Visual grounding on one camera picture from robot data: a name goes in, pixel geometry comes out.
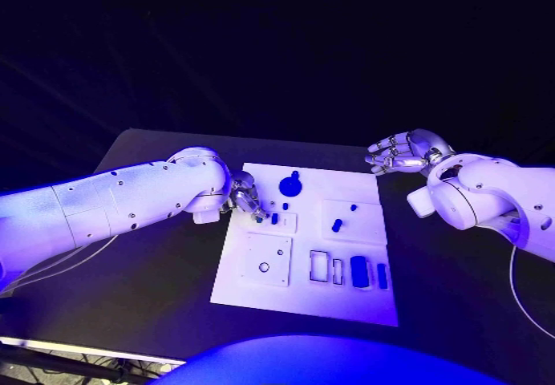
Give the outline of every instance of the black table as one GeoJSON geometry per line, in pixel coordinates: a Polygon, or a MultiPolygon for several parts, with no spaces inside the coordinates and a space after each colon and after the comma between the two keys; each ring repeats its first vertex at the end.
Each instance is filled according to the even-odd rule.
{"type": "MultiPolygon", "coordinates": [[[[119,135],[98,171],[165,159],[193,145],[214,148],[230,168],[253,162],[369,172],[364,148],[142,130],[119,135]]],[[[377,179],[399,327],[211,304],[229,215],[194,225],[180,213],[121,235],[76,269],[18,289],[0,335],[187,359],[262,335],[335,334],[422,351],[511,383],[555,383],[555,341],[511,298],[511,245],[485,229],[458,231],[436,215],[418,219],[406,194],[422,185],[419,174],[377,179]]],[[[549,330],[553,275],[550,262],[517,254],[523,303],[549,330]]]]}

